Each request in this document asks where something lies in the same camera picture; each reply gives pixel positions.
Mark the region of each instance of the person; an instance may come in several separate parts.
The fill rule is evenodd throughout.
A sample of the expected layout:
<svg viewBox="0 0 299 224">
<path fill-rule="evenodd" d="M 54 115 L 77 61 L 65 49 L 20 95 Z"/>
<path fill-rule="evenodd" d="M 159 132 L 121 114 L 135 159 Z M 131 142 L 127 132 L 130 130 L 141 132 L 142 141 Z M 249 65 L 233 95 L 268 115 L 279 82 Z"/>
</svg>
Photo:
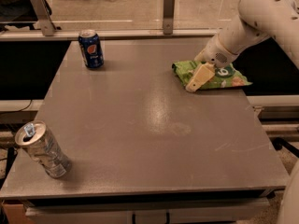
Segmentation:
<svg viewBox="0 0 299 224">
<path fill-rule="evenodd" d="M 0 0 L 0 31 L 5 25 L 32 11 L 30 0 Z"/>
</svg>

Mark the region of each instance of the drawer handle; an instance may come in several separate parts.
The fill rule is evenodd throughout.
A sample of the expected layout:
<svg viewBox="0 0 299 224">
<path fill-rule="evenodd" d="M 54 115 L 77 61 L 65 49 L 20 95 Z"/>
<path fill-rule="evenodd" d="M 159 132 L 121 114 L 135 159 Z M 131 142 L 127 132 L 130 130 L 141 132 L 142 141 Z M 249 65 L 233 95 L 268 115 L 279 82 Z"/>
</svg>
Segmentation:
<svg viewBox="0 0 299 224">
<path fill-rule="evenodd" d="M 136 215 L 132 214 L 132 224 L 136 224 Z M 166 213 L 166 223 L 165 224 L 170 224 L 170 214 L 167 212 Z"/>
</svg>

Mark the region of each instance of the snack bag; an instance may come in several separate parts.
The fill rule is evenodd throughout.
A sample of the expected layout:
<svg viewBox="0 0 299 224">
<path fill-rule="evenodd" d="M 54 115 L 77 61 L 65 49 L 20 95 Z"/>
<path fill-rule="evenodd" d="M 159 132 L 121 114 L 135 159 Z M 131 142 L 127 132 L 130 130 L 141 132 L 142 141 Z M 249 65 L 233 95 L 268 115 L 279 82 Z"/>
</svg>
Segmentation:
<svg viewBox="0 0 299 224">
<path fill-rule="evenodd" d="M 195 61 L 183 61 L 173 63 L 172 68 L 178 75 L 183 86 L 186 86 L 192 77 L 192 73 L 197 65 L 203 63 Z M 200 87 L 199 90 L 209 90 L 218 88 L 229 88 L 251 85 L 247 78 L 244 77 L 239 71 L 235 70 L 232 64 L 225 66 L 224 68 L 216 68 L 215 76 L 210 79 L 206 84 Z"/>
</svg>

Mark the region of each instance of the metal post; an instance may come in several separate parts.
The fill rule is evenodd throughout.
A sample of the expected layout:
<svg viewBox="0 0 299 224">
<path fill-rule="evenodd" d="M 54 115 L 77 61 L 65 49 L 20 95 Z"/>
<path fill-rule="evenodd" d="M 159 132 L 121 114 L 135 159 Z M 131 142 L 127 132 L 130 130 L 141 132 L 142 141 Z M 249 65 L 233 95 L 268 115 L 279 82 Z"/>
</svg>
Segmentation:
<svg viewBox="0 0 299 224">
<path fill-rule="evenodd" d="M 163 31 L 165 35 L 173 34 L 175 0 L 164 0 Z"/>
<path fill-rule="evenodd" d="M 46 9 L 45 0 L 30 0 L 30 2 L 38 17 L 43 35 L 54 35 L 55 26 L 52 23 L 49 12 Z"/>
</svg>

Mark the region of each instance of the gray tabletop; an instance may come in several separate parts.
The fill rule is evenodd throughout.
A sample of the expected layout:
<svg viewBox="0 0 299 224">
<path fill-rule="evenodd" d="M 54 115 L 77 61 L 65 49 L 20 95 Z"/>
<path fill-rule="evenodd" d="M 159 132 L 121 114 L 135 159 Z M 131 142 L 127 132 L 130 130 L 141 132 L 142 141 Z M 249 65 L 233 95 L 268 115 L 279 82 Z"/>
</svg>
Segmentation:
<svg viewBox="0 0 299 224">
<path fill-rule="evenodd" d="M 36 119 L 72 160 L 52 179 L 20 152 L 2 198 L 277 189 L 288 175 L 242 90 L 186 92 L 171 69 L 204 38 L 103 41 L 84 67 L 72 42 Z"/>
</svg>

